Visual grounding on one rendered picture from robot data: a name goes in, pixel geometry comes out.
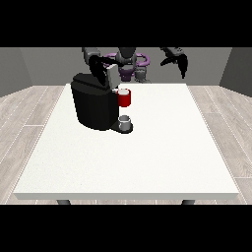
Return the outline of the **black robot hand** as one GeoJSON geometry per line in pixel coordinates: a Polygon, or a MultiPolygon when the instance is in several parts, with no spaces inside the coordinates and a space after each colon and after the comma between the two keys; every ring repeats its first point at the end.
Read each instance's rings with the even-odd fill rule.
{"type": "Polygon", "coordinates": [[[107,69],[104,67],[104,64],[117,64],[117,61],[97,55],[93,55],[89,59],[89,66],[93,76],[96,77],[103,86],[105,85],[107,71],[107,69]]]}
{"type": "Polygon", "coordinates": [[[180,74],[182,78],[185,78],[188,69],[188,58],[185,54],[174,55],[166,57],[161,63],[161,66],[167,65],[169,63],[175,63],[178,65],[180,74]]]}

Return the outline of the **pale grey machine lid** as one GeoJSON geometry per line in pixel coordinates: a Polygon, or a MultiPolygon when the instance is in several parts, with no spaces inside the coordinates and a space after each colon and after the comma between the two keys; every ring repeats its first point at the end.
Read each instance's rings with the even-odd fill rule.
{"type": "Polygon", "coordinates": [[[112,90],[114,90],[120,84],[118,66],[116,64],[112,64],[107,67],[106,70],[109,86],[112,90]]]}

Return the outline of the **black coffee machine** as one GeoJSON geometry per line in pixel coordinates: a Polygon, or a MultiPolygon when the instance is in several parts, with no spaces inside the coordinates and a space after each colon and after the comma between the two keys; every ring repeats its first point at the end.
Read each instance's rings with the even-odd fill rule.
{"type": "Polygon", "coordinates": [[[103,86],[92,74],[77,74],[71,83],[73,100],[78,120],[84,126],[99,131],[114,130],[121,134],[133,131],[133,124],[128,131],[119,129],[119,108],[117,92],[108,82],[103,86]]]}

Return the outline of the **red pod holder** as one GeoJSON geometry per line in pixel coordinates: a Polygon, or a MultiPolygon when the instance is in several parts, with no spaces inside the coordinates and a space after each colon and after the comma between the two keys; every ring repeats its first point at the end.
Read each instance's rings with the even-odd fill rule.
{"type": "Polygon", "coordinates": [[[131,104],[131,91],[128,89],[120,89],[117,92],[118,105],[121,107],[127,107],[131,104]]]}

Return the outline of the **grey purple robot trunk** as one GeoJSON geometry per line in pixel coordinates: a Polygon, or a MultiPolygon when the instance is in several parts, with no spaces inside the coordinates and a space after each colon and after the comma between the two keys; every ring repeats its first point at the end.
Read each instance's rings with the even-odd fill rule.
{"type": "Polygon", "coordinates": [[[123,64],[118,68],[122,82],[130,82],[134,78],[138,83],[147,83],[147,67],[150,65],[150,57],[143,53],[137,53],[135,47],[119,47],[116,53],[105,54],[105,57],[114,59],[123,64]]]}

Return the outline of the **small grey cup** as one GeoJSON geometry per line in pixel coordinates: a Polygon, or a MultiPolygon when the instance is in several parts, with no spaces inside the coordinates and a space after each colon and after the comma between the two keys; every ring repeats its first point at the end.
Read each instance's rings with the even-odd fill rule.
{"type": "Polygon", "coordinates": [[[118,122],[121,131],[128,131],[131,128],[131,119],[128,115],[121,115],[118,122]]]}

